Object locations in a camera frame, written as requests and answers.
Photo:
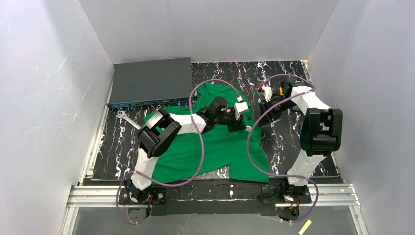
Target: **white wall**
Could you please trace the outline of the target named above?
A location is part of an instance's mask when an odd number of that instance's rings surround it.
[[[415,2],[340,0],[309,67],[344,113],[338,166],[369,233],[413,234]]]
[[[77,0],[0,2],[0,234],[58,234],[113,66]]]
[[[307,59],[338,0],[80,0],[114,64]]]

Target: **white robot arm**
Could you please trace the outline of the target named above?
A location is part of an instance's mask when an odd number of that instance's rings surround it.
[[[288,97],[309,90],[311,88],[308,86],[293,87],[291,83],[282,81],[279,90],[270,95],[271,89],[260,86],[258,92],[265,96],[265,99],[260,103],[261,113]],[[287,174],[300,175],[308,179],[322,160],[329,156],[331,152],[339,149],[343,113],[340,109],[332,109],[324,104],[314,92],[309,92],[277,106],[268,113],[259,125],[263,126],[277,120],[283,111],[296,105],[305,115],[300,134],[301,150]],[[303,196],[302,194],[304,194],[308,184],[307,180],[297,177],[287,177],[284,180],[279,188],[279,194],[291,198]]]
[[[248,112],[248,105],[238,97],[239,102],[233,107],[227,107],[228,102],[223,97],[216,97],[208,107],[200,109],[192,115],[170,114],[164,109],[157,110],[154,115],[143,125],[139,126],[128,118],[124,111],[117,113],[122,118],[138,129],[138,159],[135,170],[152,177],[154,168],[160,155],[167,151],[174,138],[180,134],[197,133],[191,121],[195,121],[200,133],[206,133],[214,128],[216,124],[226,125],[229,132],[246,130],[243,114]],[[147,193],[143,191],[151,186],[151,181],[140,174],[134,173],[131,180],[127,180],[125,186],[140,201],[147,199]]]

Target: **black and white patterned surface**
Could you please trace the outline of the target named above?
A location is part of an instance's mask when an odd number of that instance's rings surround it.
[[[266,78],[281,73],[305,77],[300,61],[192,64],[193,86],[212,78],[230,82],[250,101],[256,118],[260,115],[258,102],[261,97],[255,89]],[[274,89],[275,85],[278,85],[277,78],[272,80],[270,85]],[[171,105],[187,106],[187,103],[149,105],[124,110],[131,119],[138,124],[143,124],[143,117],[154,109]],[[95,161],[93,180],[119,180],[126,172],[134,169],[138,156],[137,130],[124,120],[116,118],[116,111],[110,109],[108,113]],[[302,120],[303,115],[300,112],[288,110],[278,121],[262,128],[261,146],[268,157],[270,172],[284,174],[292,167],[300,151],[299,131]],[[326,158],[316,168],[313,176],[333,177],[337,175],[333,160]],[[198,176],[198,179],[226,178],[229,178],[228,166]]]

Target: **green cloth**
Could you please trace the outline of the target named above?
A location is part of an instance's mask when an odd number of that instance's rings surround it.
[[[225,98],[229,106],[237,102],[235,91],[230,87],[205,83],[197,91],[200,97],[192,106],[194,113],[202,107],[209,106],[217,96]],[[189,108],[181,106],[166,107],[165,110],[177,115],[190,114]],[[147,121],[153,114],[147,115],[144,120]],[[253,109],[250,104],[249,113],[244,114],[243,117],[246,125],[253,126]],[[227,126],[215,125],[213,130],[202,134],[202,137],[205,144],[205,160],[199,174],[229,165],[229,176],[232,179],[268,182],[268,175],[255,169],[248,159],[246,153],[248,131],[229,133]],[[260,141],[261,129],[257,127],[251,137],[250,153],[255,164],[268,171],[267,156],[261,149]],[[190,178],[199,166],[200,156],[201,144],[197,134],[178,135],[169,149],[159,157],[153,178],[165,183]]]

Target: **aluminum frame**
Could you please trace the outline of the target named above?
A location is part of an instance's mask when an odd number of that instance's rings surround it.
[[[360,202],[354,190],[353,184],[317,184],[319,188],[319,200],[316,206],[349,206],[356,231],[359,235],[367,235]],[[316,198],[316,188],[308,185],[312,203]],[[113,207],[115,210],[115,195],[118,186],[73,186],[69,193],[65,220],[61,234],[70,235],[73,232],[77,220],[78,209],[81,207],[102,208]],[[309,207],[310,204],[300,204],[300,207]],[[147,205],[119,205],[129,208],[146,208]],[[276,204],[276,207],[284,207],[286,204]]]

